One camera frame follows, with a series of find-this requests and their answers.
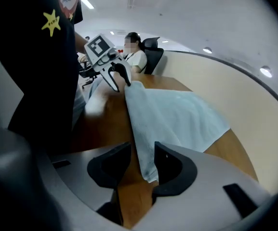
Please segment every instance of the curved white wall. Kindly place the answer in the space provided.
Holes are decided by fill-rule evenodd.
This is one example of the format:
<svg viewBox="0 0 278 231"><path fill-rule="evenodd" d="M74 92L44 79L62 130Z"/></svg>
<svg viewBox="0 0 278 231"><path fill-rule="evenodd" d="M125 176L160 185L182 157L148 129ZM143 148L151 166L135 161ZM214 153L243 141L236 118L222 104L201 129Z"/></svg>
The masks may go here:
<svg viewBox="0 0 278 231"><path fill-rule="evenodd" d="M250 77L220 62L169 51L163 60L153 74L177 79L219 110L244 146L259 182L277 193L278 101Z"/></svg>

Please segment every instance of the ceiling light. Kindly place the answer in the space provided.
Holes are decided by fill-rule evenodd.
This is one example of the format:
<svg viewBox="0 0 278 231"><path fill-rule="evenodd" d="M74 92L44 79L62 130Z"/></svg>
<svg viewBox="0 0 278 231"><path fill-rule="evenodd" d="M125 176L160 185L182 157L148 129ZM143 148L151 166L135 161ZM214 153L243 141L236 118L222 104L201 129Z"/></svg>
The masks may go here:
<svg viewBox="0 0 278 231"><path fill-rule="evenodd" d="M271 78L272 77L272 71L270 70L269 66L263 66L260 68L260 71L265 76Z"/></svg>
<svg viewBox="0 0 278 231"><path fill-rule="evenodd" d="M205 47L203 50L209 54L212 54L212 50L209 47Z"/></svg>
<svg viewBox="0 0 278 231"><path fill-rule="evenodd" d="M81 0L90 10L94 9L94 6L88 0Z"/></svg>

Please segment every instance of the curved table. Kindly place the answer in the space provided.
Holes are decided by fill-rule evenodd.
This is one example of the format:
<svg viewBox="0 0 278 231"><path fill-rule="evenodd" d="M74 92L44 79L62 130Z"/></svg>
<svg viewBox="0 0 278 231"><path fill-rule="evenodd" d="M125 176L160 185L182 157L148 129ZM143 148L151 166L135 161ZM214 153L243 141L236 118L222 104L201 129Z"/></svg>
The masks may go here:
<svg viewBox="0 0 278 231"><path fill-rule="evenodd" d="M126 141L132 143L131 162L118 186L123 226L130 229L151 208L152 190L158 183L148 183L142 178L123 92L125 81L117 73L114 74L114 79L121 92L114 92L105 81L100 83L74 128L70 152L81 152ZM132 80L141 81L146 88L191 91L169 77L133 74ZM245 149L231 129L205 153L223 158L257 180Z"/></svg>

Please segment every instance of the person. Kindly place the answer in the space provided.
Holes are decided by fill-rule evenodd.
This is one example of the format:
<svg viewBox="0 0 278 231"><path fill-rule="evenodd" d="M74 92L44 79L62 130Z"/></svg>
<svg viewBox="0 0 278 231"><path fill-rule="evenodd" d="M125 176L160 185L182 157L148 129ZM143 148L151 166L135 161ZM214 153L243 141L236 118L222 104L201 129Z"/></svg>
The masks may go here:
<svg viewBox="0 0 278 231"><path fill-rule="evenodd" d="M24 93L8 129L49 154L70 146L82 19L80 0L0 0L0 62Z"/></svg>
<svg viewBox="0 0 278 231"><path fill-rule="evenodd" d="M126 61L132 66L134 73L140 73L146 66L147 58L140 36L131 32L125 37L125 51L128 53Z"/></svg>

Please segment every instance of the robotic arm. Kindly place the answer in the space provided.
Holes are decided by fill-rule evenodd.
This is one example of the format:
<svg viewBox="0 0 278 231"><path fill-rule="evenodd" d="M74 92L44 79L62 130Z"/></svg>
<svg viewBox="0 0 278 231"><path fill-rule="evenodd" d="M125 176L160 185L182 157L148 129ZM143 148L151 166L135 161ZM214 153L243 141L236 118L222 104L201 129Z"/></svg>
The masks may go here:
<svg viewBox="0 0 278 231"><path fill-rule="evenodd" d="M119 72L127 85L131 85L131 66L114 49L114 44L103 34L99 34L84 45L86 56L95 72L99 72L114 91L119 87L111 72Z"/></svg>

